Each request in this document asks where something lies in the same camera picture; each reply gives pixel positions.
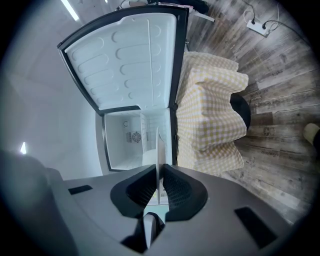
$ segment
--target chest freezer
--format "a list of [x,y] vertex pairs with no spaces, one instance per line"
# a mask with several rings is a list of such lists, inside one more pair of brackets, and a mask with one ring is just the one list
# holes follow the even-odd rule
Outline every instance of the chest freezer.
[[176,164],[175,105],[188,25],[188,9],[127,8],[99,17],[59,43],[76,86],[101,116],[110,171],[143,165],[156,148]]

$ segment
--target yellow gingham fabric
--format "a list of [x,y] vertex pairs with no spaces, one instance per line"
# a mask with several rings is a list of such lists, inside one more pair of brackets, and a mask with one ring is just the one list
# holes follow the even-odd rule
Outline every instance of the yellow gingham fabric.
[[211,175],[243,167],[233,141],[247,128],[230,96],[244,90],[249,79],[237,70],[236,62],[222,57],[184,53],[176,98],[178,166]]

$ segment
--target wooden floor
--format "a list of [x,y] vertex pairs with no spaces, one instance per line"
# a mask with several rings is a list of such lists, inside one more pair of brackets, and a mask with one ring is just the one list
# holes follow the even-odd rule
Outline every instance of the wooden floor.
[[[208,2],[208,15],[215,22],[190,19],[191,50],[236,61],[238,72],[249,76],[248,87],[240,94],[250,105],[251,126],[235,141],[244,167],[222,176],[294,223],[310,209],[319,182],[316,151],[302,135],[306,124],[320,124],[319,65],[310,47],[286,27],[279,25],[267,38],[246,28],[243,13],[250,7],[243,1]],[[278,18],[276,1],[248,2],[261,23]],[[279,10],[279,20],[302,34],[281,5]],[[248,21],[252,14],[245,17]]]

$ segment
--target white wall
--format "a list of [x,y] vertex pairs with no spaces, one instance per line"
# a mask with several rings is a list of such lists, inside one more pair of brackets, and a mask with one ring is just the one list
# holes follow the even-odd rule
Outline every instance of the white wall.
[[48,1],[25,20],[2,66],[2,147],[27,154],[60,171],[64,180],[108,173],[96,141],[96,113],[65,68],[57,44],[108,12],[104,0],[70,1],[80,17],[72,19],[59,0]]

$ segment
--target open freezer lid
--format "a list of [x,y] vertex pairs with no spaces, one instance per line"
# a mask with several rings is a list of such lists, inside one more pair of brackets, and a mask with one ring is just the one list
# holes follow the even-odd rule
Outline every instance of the open freezer lid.
[[[83,32],[84,35],[66,43],[67,38],[58,45],[60,54],[78,88],[98,114],[132,106],[142,110],[168,108],[177,94],[188,11],[145,6],[103,17],[123,11],[125,15],[120,15],[116,22],[100,22],[99,28]],[[184,35],[178,45],[176,34]]]

